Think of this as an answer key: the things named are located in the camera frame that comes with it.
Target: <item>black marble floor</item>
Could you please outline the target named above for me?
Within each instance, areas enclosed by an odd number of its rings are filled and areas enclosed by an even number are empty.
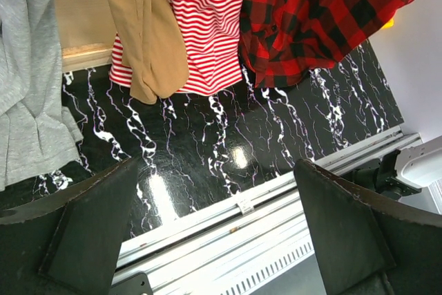
[[[142,155],[127,238],[140,235],[402,122],[368,43],[296,87],[254,90],[252,78],[212,97],[147,106],[112,85],[108,67],[64,74],[63,102],[84,141],[81,162],[0,193],[7,209]]]

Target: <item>beige fabric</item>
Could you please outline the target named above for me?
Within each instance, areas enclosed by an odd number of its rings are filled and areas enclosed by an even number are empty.
[[[123,52],[122,55],[122,65],[126,67],[131,67],[131,64],[129,63],[129,59],[127,59],[127,54]]]
[[[189,77],[186,47],[167,0],[108,0],[133,69],[131,96],[154,104],[183,87]]]

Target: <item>vent grille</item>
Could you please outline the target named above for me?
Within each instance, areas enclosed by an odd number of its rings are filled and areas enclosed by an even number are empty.
[[[292,247],[288,254],[278,257],[272,263],[261,267],[251,274],[243,274],[243,278],[238,280],[235,285],[230,286],[229,289],[223,291],[220,295],[250,294],[313,254],[313,244],[311,243],[310,237],[308,237],[308,240],[296,244],[296,247]]]

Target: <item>white wall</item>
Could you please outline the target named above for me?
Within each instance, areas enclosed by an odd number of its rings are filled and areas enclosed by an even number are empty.
[[[370,37],[405,120],[424,142],[442,135],[442,0],[415,0]]]

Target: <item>wooden board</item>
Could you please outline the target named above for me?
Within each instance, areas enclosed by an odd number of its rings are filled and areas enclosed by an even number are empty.
[[[63,70],[109,64],[115,25],[107,0],[55,0]]]

